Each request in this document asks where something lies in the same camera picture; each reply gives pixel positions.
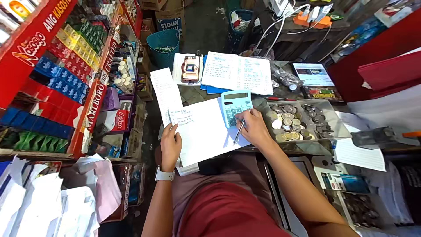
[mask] white watch strap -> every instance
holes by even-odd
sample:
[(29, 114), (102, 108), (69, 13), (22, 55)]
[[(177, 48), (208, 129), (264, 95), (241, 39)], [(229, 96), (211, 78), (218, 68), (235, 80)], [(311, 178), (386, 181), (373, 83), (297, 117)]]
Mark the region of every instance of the white watch strap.
[(160, 171), (160, 169), (157, 170), (155, 181), (158, 181), (158, 180), (173, 181), (173, 179), (174, 179), (174, 172), (167, 173), (167, 172)]

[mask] laundry basket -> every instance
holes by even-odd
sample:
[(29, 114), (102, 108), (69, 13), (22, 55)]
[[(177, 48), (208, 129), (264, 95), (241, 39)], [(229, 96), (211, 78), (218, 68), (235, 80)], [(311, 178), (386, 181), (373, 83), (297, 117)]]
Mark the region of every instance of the laundry basket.
[[(155, 58), (159, 69), (169, 67), (173, 68), (174, 54), (180, 51), (180, 35), (175, 29), (163, 30), (151, 34), (146, 38), (150, 52)], [(172, 46), (174, 50), (167, 53), (162, 53), (156, 50), (158, 47)]]
[[(237, 15), (245, 20), (245, 21), (249, 21), (251, 20), (251, 17), (253, 15), (253, 11), (249, 11), (249, 10), (234, 10)], [(231, 11), (229, 13), (229, 26), (228, 26), (228, 34), (226, 36), (226, 40), (225, 40), (225, 53), (227, 54), (235, 54), (235, 52), (238, 49), (238, 46), (240, 46), (240, 41), (242, 36), (244, 35), (244, 32), (242, 31), (238, 31), (234, 29), (234, 26), (231, 23), (231, 13), (234, 12)]]

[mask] red folder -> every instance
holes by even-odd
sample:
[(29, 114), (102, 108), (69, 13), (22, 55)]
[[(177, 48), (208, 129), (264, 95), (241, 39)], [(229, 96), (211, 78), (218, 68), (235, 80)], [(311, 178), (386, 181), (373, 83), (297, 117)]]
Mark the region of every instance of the red folder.
[(358, 67), (374, 91), (413, 84), (421, 79), (421, 51)]

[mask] calculator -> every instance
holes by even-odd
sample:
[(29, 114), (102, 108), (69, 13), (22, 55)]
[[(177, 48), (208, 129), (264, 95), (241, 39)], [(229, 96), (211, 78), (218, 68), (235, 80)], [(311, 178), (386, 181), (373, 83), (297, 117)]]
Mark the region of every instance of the calculator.
[(253, 108), (249, 90), (235, 90), (221, 94), (222, 114), (226, 128), (235, 127), (235, 115)]

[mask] hand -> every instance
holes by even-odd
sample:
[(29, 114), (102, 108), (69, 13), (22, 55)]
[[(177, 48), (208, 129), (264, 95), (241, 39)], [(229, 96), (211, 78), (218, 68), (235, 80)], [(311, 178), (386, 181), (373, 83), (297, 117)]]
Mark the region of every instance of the hand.
[(239, 118), (236, 120), (238, 129), (240, 129), (242, 120), (245, 119), (241, 135), (259, 150), (274, 142), (267, 131), (262, 114), (257, 109), (243, 111), (236, 114), (235, 117)]
[(168, 124), (161, 137), (161, 171), (172, 172), (176, 166), (177, 159), (181, 152), (181, 136), (180, 133), (176, 133), (176, 129), (179, 125)]

